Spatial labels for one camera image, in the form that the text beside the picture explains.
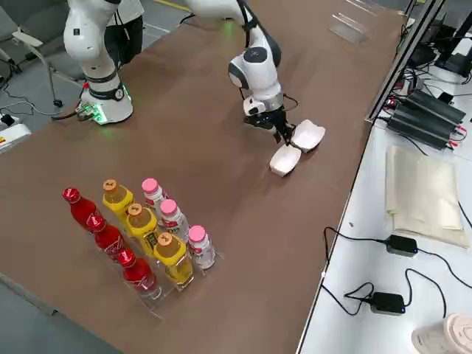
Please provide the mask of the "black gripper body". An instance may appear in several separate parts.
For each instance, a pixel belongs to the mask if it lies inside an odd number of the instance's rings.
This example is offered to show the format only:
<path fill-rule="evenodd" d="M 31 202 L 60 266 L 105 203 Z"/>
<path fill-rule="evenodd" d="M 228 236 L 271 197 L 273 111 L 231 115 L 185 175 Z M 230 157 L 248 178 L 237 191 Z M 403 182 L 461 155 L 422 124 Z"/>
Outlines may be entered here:
<path fill-rule="evenodd" d="M 261 107 L 249 109 L 246 117 L 243 119 L 246 124 L 267 131 L 285 133 L 288 129 L 285 106 L 282 105 L 274 111 L 265 111 Z"/>

